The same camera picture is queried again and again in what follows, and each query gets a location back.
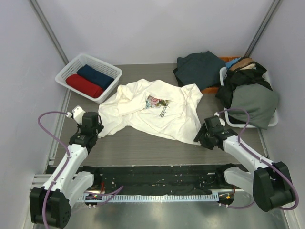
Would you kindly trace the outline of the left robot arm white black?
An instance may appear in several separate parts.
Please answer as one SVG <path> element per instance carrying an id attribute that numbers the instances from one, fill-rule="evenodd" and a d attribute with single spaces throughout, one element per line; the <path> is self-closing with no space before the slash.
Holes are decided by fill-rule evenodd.
<path id="1" fill-rule="evenodd" d="M 87 189 L 97 190 L 102 183 L 98 169 L 80 167 L 103 130 L 101 118 L 97 112 L 73 113 L 71 117 L 78 129 L 65 147 L 65 156 L 42 187 L 34 187 L 29 195 L 32 223 L 46 228 L 64 228 L 81 195 Z"/>

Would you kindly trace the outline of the white floral print t-shirt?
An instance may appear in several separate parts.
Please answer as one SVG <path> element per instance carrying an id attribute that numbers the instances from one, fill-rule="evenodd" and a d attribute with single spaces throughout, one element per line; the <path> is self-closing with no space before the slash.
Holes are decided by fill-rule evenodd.
<path id="1" fill-rule="evenodd" d="M 140 79 L 119 85 L 117 92 L 99 106 L 104 126 L 99 137 L 131 126 L 150 135 L 194 145 L 201 127 L 196 109 L 202 96 L 195 84 L 178 87 L 161 80 Z"/>

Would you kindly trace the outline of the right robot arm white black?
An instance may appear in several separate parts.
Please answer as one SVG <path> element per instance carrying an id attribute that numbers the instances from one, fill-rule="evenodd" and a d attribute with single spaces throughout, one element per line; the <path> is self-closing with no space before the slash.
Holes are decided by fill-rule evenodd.
<path id="1" fill-rule="evenodd" d="M 225 129 L 220 118 L 206 118 L 198 131 L 195 142 L 207 149 L 215 147 L 232 155 L 245 170 L 233 164 L 216 171 L 215 182 L 220 188 L 229 185 L 241 188 L 252 195 L 255 204 L 264 212 L 275 208 L 295 209 L 299 203 L 289 169 L 283 162 L 273 162 L 248 146 L 232 129 Z"/>

